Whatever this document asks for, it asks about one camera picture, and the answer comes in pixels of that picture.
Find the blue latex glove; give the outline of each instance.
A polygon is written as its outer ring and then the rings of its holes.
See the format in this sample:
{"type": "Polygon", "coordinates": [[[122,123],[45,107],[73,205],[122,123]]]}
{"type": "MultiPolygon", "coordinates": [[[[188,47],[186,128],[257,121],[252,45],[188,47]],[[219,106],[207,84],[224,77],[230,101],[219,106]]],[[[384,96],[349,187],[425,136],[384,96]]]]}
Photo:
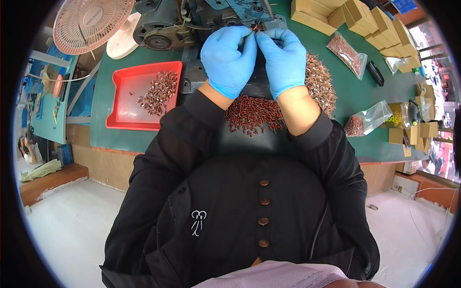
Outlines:
{"type": "Polygon", "coordinates": [[[253,73],[256,50],[254,32],[248,27],[223,27],[211,34],[200,52],[211,87],[227,98],[237,98],[253,73]],[[237,47],[243,37],[241,53],[237,47]]]}
{"type": "Polygon", "coordinates": [[[293,32],[270,29],[256,33],[256,41],[266,58],[267,78],[274,100],[283,91],[304,85],[306,49],[293,32]]]}

